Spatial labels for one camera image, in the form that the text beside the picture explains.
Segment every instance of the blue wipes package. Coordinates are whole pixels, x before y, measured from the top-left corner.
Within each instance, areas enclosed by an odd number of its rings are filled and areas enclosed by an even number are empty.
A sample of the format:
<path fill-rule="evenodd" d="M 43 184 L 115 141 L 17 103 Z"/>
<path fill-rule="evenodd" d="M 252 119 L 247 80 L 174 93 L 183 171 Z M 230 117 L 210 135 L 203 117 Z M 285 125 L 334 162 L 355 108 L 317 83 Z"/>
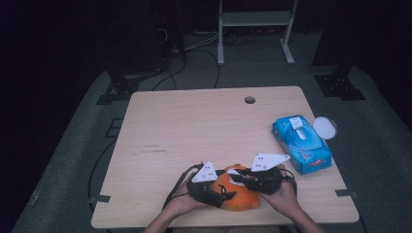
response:
<path fill-rule="evenodd" d="M 317 131 L 301 115 L 278 118 L 272 133 L 291 163 L 302 175 L 331 166 L 332 152 Z"/>

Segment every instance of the black cable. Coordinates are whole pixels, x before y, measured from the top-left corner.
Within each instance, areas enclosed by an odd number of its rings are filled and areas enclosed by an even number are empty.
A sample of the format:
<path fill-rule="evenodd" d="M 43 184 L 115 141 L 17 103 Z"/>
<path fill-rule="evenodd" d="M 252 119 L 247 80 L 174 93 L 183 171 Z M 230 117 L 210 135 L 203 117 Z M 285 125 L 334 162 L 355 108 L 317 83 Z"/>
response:
<path fill-rule="evenodd" d="M 207 51 L 207 50 L 188 50 L 188 51 L 201 51 L 201 52 L 206 52 L 206 53 L 208 53 L 209 55 L 212 56 L 212 58 L 215 60 L 216 66 L 218 67 L 218 74 L 217 74 L 217 76 L 216 76 L 215 84 L 213 85 L 213 88 L 216 88 L 216 86 L 218 85 L 219 77 L 220 77 L 220 75 L 221 75 L 221 67 L 220 67 L 219 64 L 218 64 L 218 59 L 217 59 L 211 52 L 209 52 L 209 51 Z"/>
<path fill-rule="evenodd" d="M 364 233 L 367 233 L 367 229 L 366 229 L 366 224 L 363 221 L 363 217 L 361 217 L 361 214 L 358 212 L 358 214 L 360 215 L 360 224 L 361 224 L 361 228 L 363 229 Z"/>
<path fill-rule="evenodd" d="M 185 67 L 186 67 L 186 62 L 185 62 L 185 60 L 184 60 L 183 58 L 178 57 L 178 56 L 173 57 L 173 58 L 177 58 L 177 59 L 180 59 L 180 60 L 183 61 L 183 66 L 182 66 L 182 68 L 181 68 L 179 71 L 177 71 L 176 73 L 174 73 L 174 74 L 170 74 L 170 72 L 169 72 L 168 69 L 167 69 L 167 73 L 169 73 L 169 76 L 166 77 L 166 78 L 164 78 L 164 79 L 161 80 L 160 82 L 158 82 L 158 83 L 152 88 L 152 91 L 154 91 L 159 85 L 161 85 L 163 82 L 165 82 L 166 80 L 168 80 L 168 79 L 170 79 L 170 78 L 172 78 L 174 87 L 177 89 L 176 81 L 175 81 L 175 79 L 174 79 L 174 76 L 177 75 L 177 74 L 179 74 L 179 73 L 181 73 L 181 72 L 185 69 Z"/>
<path fill-rule="evenodd" d="M 175 195 L 175 196 L 172 197 L 172 199 L 173 199 L 173 198 L 176 198 L 176 197 L 180 197 L 180 196 L 185 196 L 185 195 L 187 195 L 187 194 L 189 194 L 189 193 L 188 193 L 188 192 L 185 192 L 185 193 L 182 193 L 182 194 L 179 194 L 179 195 Z"/>
<path fill-rule="evenodd" d="M 246 36 L 239 36 L 238 32 L 235 33 L 229 33 L 226 34 L 223 38 L 223 43 L 225 46 L 230 46 L 230 47 L 241 47 L 245 46 L 249 43 L 252 43 L 255 40 L 256 37 L 256 32 L 254 32 L 252 35 L 249 35 L 251 39 L 248 39 Z"/>
<path fill-rule="evenodd" d="M 170 191 L 169 195 L 167 195 L 166 201 L 164 201 L 163 207 L 161 208 L 162 210 L 167 206 L 167 204 L 169 204 L 170 200 L 172 200 L 174 198 L 175 192 L 178 190 L 178 188 L 180 187 L 180 185 L 182 184 L 183 180 L 185 179 L 185 177 L 188 175 L 188 172 L 191 169 L 197 168 L 198 170 L 200 170 L 202 168 L 203 164 L 196 164 L 193 165 L 191 167 L 189 167 L 184 173 L 182 173 L 181 177 L 179 178 L 179 180 L 176 182 L 175 186 L 173 187 L 173 189 Z"/>
<path fill-rule="evenodd" d="M 87 196 L 88 196 L 88 200 L 90 200 L 90 198 L 91 198 L 91 179 L 92 179 L 92 177 L 93 177 L 94 170 L 96 169 L 97 164 L 99 163 L 100 159 L 103 157 L 103 155 L 104 155 L 104 154 L 106 153 L 106 151 L 109 149 L 109 147 L 110 147 L 112 144 L 115 143 L 115 141 L 116 141 L 117 139 L 118 139 L 118 138 L 116 138 L 115 140 L 113 140 L 113 141 L 100 153 L 99 157 L 98 157 L 97 160 L 94 162 L 93 168 L 91 169 L 90 176 L 88 177 L 88 185 L 87 185 Z M 92 205 L 91 203 L 88 203 L 88 204 L 89 204 L 89 206 L 90 206 L 91 211 L 94 213 L 93 205 Z"/>
<path fill-rule="evenodd" d="M 292 176 L 292 178 L 294 179 L 294 174 L 291 172 L 291 171 L 289 171 L 288 169 L 279 169 L 280 171 L 285 171 L 287 174 L 289 173 L 289 174 L 291 174 L 291 176 Z"/>

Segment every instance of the dark background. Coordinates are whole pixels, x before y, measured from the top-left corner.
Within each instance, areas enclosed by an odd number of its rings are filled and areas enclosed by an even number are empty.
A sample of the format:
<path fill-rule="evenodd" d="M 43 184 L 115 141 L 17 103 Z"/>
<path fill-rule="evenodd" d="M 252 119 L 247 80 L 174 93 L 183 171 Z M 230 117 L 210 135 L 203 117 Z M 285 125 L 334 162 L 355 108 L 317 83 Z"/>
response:
<path fill-rule="evenodd" d="M 217 0 L 176 1 L 180 14 L 158 0 L 118 2 L 134 4 L 129 10 L 136 11 L 135 25 L 125 27 L 108 0 L 1 1 L 1 232 L 13 228 L 87 89 L 106 70 L 102 57 L 156 69 L 165 57 L 156 28 L 181 22 L 185 33 L 217 30 Z M 229 9 L 287 7 L 265 0 L 224 2 Z M 313 65 L 357 65 L 412 128 L 411 10 L 402 0 L 300 0 L 293 31 L 324 29 Z"/>

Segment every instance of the shelf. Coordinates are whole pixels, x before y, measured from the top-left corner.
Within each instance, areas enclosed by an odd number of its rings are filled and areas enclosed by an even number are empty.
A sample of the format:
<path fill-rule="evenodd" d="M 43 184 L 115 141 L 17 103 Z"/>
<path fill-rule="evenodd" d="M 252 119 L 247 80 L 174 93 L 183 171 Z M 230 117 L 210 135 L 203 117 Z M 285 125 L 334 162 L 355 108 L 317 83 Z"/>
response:
<path fill-rule="evenodd" d="M 223 13 L 223 26 L 288 25 L 290 11 Z"/>

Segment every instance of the white lid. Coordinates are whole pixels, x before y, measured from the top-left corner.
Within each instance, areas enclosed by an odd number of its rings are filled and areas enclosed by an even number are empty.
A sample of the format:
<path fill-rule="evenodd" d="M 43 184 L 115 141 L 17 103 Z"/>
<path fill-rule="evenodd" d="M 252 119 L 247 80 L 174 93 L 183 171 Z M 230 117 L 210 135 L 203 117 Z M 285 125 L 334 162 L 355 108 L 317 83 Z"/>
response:
<path fill-rule="evenodd" d="M 332 139 L 336 135 L 336 127 L 333 125 L 330 119 L 324 116 L 316 117 L 313 121 L 312 126 L 319 137 L 325 140 Z"/>

